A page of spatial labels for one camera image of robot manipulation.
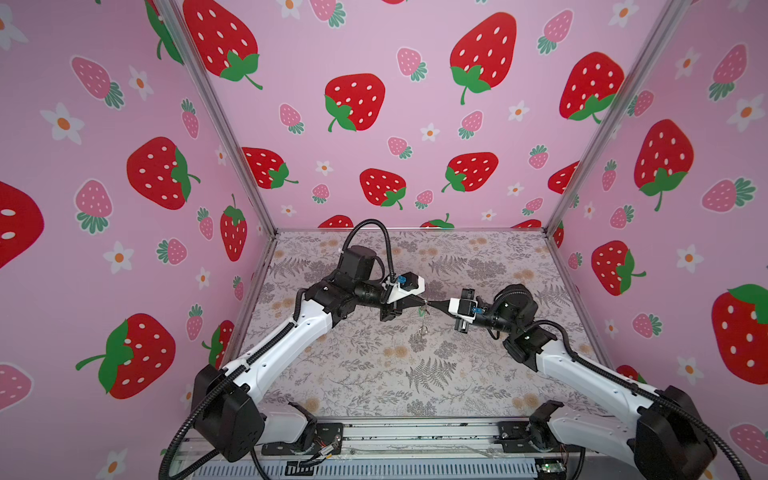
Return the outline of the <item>large perforated metal keyring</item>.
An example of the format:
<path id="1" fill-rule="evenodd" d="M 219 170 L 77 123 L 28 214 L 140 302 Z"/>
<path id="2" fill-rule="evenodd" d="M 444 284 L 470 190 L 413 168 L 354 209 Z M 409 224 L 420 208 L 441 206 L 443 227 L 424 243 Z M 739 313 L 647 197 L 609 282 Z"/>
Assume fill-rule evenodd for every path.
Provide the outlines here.
<path id="1" fill-rule="evenodd" d="M 421 324 L 420 324 L 418 333 L 421 338 L 423 338 L 429 331 L 428 326 L 426 324 L 426 321 L 429 315 L 430 315 L 429 311 L 428 311 L 428 314 L 423 317 L 419 315 L 419 318 L 421 319 Z"/>

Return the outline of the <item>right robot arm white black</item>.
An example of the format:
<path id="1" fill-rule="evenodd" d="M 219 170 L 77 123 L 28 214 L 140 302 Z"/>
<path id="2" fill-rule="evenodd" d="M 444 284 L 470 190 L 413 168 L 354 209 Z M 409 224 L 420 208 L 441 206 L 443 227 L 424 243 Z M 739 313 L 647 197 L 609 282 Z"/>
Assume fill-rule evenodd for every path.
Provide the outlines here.
<path id="1" fill-rule="evenodd" d="M 714 441 L 685 392 L 655 389 L 581 356 L 560 324 L 536 319 L 538 305 L 524 285 L 507 286 L 490 303 L 465 289 L 429 305 L 453 317 L 460 332 L 474 326 L 506 334 L 502 345 L 513 360 L 607 411 L 602 417 L 560 401 L 543 403 L 529 417 L 527 436 L 537 450 L 581 447 L 623 461 L 646 479 L 699 479 L 714 460 Z"/>

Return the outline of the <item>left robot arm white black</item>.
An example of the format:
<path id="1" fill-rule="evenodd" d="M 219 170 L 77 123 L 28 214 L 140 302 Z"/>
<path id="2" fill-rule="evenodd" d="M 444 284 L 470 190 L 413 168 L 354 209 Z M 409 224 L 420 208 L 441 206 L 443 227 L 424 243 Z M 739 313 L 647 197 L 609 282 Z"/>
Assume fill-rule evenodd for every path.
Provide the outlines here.
<path id="1" fill-rule="evenodd" d="M 374 308 L 383 321 L 403 310 L 424 305 L 426 281 L 406 272 L 373 280 L 378 255 L 360 245 L 345 247 L 337 267 L 322 280 L 298 292 L 293 314 L 259 344 L 217 368 L 207 365 L 193 384 L 191 426 L 216 455 L 234 462 L 265 443 L 312 444 L 315 417 L 288 403 L 272 410 L 259 403 L 274 381 L 321 336 L 359 307 Z"/>

